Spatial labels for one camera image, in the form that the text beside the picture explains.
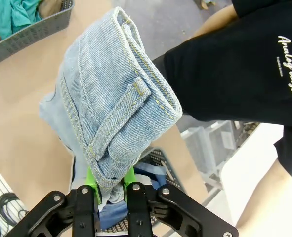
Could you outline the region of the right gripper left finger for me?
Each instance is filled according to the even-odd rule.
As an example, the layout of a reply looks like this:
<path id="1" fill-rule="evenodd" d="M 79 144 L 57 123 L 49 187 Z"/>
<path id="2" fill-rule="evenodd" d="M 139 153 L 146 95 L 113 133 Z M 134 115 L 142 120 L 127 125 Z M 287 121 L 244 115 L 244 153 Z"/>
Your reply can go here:
<path id="1" fill-rule="evenodd" d="M 48 193 L 16 225 L 17 237 L 59 237 L 72 228 L 74 237 L 94 237 L 99 229 L 99 186 L 91 169 L 84 185 L 65 195 Z"/>

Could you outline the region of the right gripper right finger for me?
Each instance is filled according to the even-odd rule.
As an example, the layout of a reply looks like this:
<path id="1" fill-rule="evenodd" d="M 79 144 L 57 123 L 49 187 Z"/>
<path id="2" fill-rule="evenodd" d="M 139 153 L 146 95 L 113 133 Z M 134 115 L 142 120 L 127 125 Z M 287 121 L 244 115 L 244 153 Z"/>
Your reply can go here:
<path id="1" fill-rule="evenodd" d="M 166 184 L 158 189 L 138 182 L 131 168 L 123 178 L 128 209 L 128 236 L 151 237 L 151 216 L 182 237 L 235 237 L 237 229 L 179 188 Z"/>

